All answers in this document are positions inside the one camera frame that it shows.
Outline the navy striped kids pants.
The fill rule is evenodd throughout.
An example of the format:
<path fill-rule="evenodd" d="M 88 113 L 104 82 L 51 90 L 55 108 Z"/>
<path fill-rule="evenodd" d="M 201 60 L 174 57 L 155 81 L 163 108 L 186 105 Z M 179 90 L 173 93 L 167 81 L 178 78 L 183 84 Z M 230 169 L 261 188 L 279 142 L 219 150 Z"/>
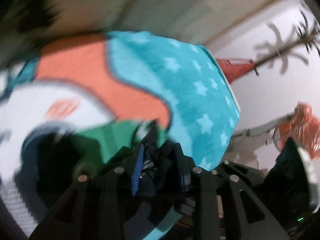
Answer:
<path fill-rule="evenodd" d="M 130 121 L 76 130 L 64 121 L 1 132 L 1 239 L 107 239 L 100 225 L 100 172 L 123 147 L 144 146 L 137 213 L 124 239 L 160 239 L 179 220 L 172 205 L 154 203 L 148 159 L 171 150 L 155 122 Z"/>

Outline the teal cartoon dog blanket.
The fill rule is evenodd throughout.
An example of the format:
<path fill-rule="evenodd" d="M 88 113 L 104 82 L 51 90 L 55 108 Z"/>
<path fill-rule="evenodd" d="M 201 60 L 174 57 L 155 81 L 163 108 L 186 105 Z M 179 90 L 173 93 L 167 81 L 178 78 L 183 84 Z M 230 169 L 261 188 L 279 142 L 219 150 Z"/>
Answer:
<path fill-rule="evenodd" d="M 148 32 L 63 38 L 1 71 L 1 204 L 23 238 L 47 208 L 36 192 L 38 145 L 47 135 L 78 135 L 108 161 L 138 125 L 155 120 L 159 140 L 218 165 L 240 118 L 221 63 L 203 46 Z"/>

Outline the red bag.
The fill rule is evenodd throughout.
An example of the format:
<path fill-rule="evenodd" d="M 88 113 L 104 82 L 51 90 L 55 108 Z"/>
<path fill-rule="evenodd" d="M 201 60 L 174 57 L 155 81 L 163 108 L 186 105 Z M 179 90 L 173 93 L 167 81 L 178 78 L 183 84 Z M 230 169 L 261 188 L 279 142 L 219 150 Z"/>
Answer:
<path fill-rule="evenodd" d="M 241 78 L 254 68 L 252 60 L 242 58 L 216 59 L 216 62 L 229 83 Z"/>

